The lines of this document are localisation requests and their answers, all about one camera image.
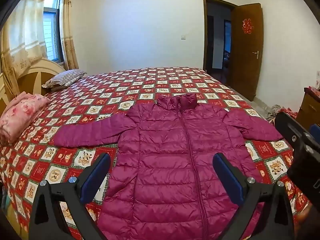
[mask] beige curtain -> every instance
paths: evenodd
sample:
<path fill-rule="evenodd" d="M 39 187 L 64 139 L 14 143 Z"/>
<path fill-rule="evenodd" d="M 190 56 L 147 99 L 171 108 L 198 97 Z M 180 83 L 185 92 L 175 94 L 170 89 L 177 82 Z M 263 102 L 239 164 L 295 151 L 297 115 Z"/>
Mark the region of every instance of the beige curtain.
<path fill-rule="evenodd" d="M 20 94 L 17 79 L 47 57 L 43 31 L 44 0 L 21 0 L 1 32 L 0 55 L 9 100 Z"/>
<path fill-rule="evenodd" d="M 60 0 L 60 35 L 64 68 L 66 70 L 79 68 L 70 28 L 71 6 L 71 0 Z"/>

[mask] headboard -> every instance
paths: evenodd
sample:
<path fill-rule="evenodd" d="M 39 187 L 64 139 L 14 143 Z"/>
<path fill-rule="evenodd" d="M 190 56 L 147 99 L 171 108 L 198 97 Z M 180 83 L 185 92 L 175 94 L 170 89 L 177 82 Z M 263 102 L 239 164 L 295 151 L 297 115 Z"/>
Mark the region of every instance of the headboard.
<path fill-rule="evenodd" d="M 57 63 L 41 59 L 36 64 L 32 65 L 21 77 L 18 78 L 18 86 L 20 92 L 25 91 L 30 94 L 45 95 L 49 92 L 48 89 L 41 87 L 53 76 L 63 72 L 64 69 Z M 9 104 L 8 97 L 4 89 L 3 73 L 0 74 L 0 116 Z"/>

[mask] silver bolt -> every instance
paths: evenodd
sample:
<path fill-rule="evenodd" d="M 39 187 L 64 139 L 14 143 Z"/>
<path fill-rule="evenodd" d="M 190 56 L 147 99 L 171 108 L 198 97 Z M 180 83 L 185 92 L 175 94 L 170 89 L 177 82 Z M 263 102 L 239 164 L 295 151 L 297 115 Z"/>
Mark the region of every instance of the silver bolt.
<path fill-rule="evenodd" d="M 256 180 L 253 177 L 249 177 L 247 178 L 247 182 L 249 182 L 250 184 L 254 184 L 256 183 Z"/>
<path fill-rule="evenodd" d="M 70 183 L 75 183 L 75 182 L 77 181 L 77 177 L 70 177 L 70 178 L 68 179 L 68 181 L 69 181 Z"/>
<path fill-rule="evenodd" d="M 309 145 L 306 145 L 305 148 L 308 153 L 313 154 L 313 149 Z"/>
<path fill-rule="evenodd" d="M 45 185 L 47 185 L 47 181 L 46 181 L 46 180 L 42 180 L 42 181 L 40 182 L 40 186 L 45 186 Z"/>
<path fill-rule="evenodd" d="M 277 181 L 277 185 L 278 185 L 279 187 L 283 187 L 283 186 L 284 186 L 284 183 L 283 183 L 281 180 L 279 180 L 279 181 Z"/>

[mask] jacket's left sleeve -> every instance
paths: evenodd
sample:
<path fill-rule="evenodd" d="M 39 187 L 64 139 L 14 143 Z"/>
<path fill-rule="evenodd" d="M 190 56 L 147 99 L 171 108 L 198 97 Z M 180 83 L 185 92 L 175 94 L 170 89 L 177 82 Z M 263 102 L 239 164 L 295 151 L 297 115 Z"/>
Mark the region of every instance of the jacket's left sleeve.
<path fill-rule="evenodd" d="M 62 126 L 53 138 L 60 147 L 98 146 L 116 143 L 120 135 L 137 124 L 123 113 L 114 114 L 100 121 Z"/>
<path fill-rule="evenodd" d="M 279 141 L 283 136 L 266 120 L 248 115 L 243 109 L 234 109 L 227 113 L 223 122 L 240 130 L 248 140 Z"/>

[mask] bedspread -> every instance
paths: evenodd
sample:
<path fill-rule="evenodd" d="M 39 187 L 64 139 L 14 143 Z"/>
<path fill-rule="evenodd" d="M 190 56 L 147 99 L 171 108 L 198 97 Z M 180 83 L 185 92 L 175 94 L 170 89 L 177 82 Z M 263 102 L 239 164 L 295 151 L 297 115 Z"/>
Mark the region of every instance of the bedspread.
<path fill-rule="evenodd" d="M 189 67 L 144 68 L 99 74 L 80 79 L 69 88 L 47 95 L 50 104 L 10 147 L 0 149 L 0 172 L 16 210 L 18 223 L 27 231 L 32 203 L 42 179 L 50 183 L 78 176 L 100 153 L 110 154 L 116 162 L 117 145 L 90 148 L 50 146 L 61 125 L 87 123 L 125 113 L 132 105 L 154 103 L 159 95 L 175 96 L 196 93 L 198 102 L 225 108 L 243 109 L 259 116 L 240 96 L 203 70 Z M 278 142 L 246 141 L 248 154 L 255 162 L 264 183 L 282 180 L 291 202 L 292 212 L 300 212 L 307 198 L 287 177 L 292 163 L 292 148 L 285 140 Z M 108 176 L 92 203 L 86 207 L 94 220 L 108 187 Z M 61 203 L 70 231 L 81 239 L 65 203 Z"/>

